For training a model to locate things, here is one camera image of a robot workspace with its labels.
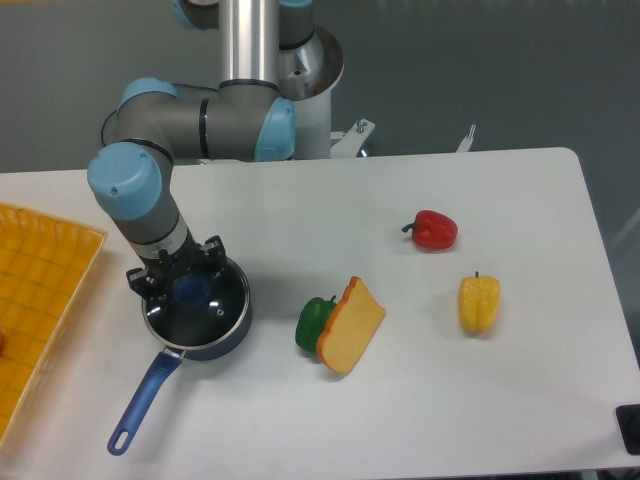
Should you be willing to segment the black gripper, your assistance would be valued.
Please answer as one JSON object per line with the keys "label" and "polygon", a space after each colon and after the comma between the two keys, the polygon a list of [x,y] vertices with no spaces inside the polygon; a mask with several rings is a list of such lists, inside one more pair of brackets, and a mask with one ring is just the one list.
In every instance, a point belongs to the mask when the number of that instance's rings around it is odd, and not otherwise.
{"label": "black gripper", "polygon": [[167,288],[187,274],[203,274],[214,283],[226,270],[226,250],[214,235],[198,244],[191,233],[179,246],[138,245],[144,268],[126,272],[129,288],[145,301],[167,298]]}

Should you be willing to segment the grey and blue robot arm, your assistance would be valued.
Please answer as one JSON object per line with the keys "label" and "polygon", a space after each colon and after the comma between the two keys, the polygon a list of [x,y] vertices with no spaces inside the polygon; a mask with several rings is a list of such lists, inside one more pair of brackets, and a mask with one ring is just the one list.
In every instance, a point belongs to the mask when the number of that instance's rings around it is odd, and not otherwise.
{"label": "grey and blue robot arm", "polygon": [[113,138],[87,173],[98,204],[142,260],[128,281],[146,300],[169,296],[180,277],[225,262],[220,243],[198,244],[179,212],[170,191],[175,161],[292,157],[295,110],[280,85],[279,57],[315,32],[309,1],[177,1],[173,9],[184,25],[220,34],[216,97],[187,100],[155,78],[131,82]]}

